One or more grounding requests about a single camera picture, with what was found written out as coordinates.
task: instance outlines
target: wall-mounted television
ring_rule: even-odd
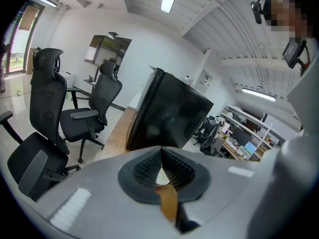
[[[111,61],[116,64],[117,73],[131,41],[116,36],[94,35],[84,61],[97,67],[105,61]]]

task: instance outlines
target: chair headrest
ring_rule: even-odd
[[[117,79],[114,75],[114,70],[115,70],[115,64],[113,62],[104,62],[100,66],[101,74],[108,76],[113,81],[117,81]]]
[[[33,59],[34,70],[55,80],[54,66],[55,60],[63,53],[62,50],[45,48],[40,50]]]

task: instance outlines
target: chair seat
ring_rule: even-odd
[[[69,142],[75,142],[81,139],[89,138],[90,132],[85,120],[73,120],[71,118],[72,113],[90,111],[89,108],[71,109],[62,111],[60,117],[60,123],[65,138]],[[99,133],[104,129],[102,122],[96,117],[92,119],[92,125],[95,133]]]
[[[68,156],[60,151],[51,141],[35,132],[24,140],[8,159],[7,165],[16,183],[19,183],[25,170],[40,150],[43,150],[48,156],[47,169],[62,174],[68,162]],[[54,181],[41,179],[33,190],[30,196],[31,199],[36,201],[55,184],[56,182]]]

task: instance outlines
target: door frame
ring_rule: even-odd
[[[37,16],[34,19],[33,25],[32,25],[32,27],[30,29],[28,40],[26,42],[25,51],[24,51],[24,57],[23,57],[22,70],[15,71],[15,72],[10,72],[9,68],[10,68],[11,48],[12,48],[12,45],[13,45],[13,40],[14,40],[14,37],[15,37],[15,33],[18,30],[18,27],[20,26],[21,19],[24,16],[24,13],[25,13],[26,8],[28,6],[31,6],[31,7],[34,7],[36,9],[38,9],[39,13],[37,14]],[[5,78],[8,77],[8,76],[14,75],[14,74],[26,73],[26,62],[27,62],[28,55],[29,55],[30,43],[31,43],[31,40],[32,40],[32,37],[33,37],[35,26],[36,26],[36,24],[37,24],[37,22],[39,20],[39,17],[42,14],[44,8],[45,8],[45,6],[43,6],[43,5],[40,5],[40,4],[36,3],[36,2],[27,0],[23,4],[21,9],[19,10],[21,13],[20,13],[19,17],[17,18],[17,20],[16,20],[16,22],[14,24],[14,27],[13,27],[13,30],[12,30],[12,33],[11,33],[11,37],[10,37],[10,43],[9,43],[10,44],[10,50],[8,51],[7,56],[6,56],[5,73],[4,73],[4,77]]]

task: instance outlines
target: textured black rubber pad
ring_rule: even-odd
[[[204,166],[166,147],[148,151],[124,164],[118,174],[119,183],[134,200],[160,204],[155,186],[161,167],[177,191],[179,203],[198,199],[210,183]]]

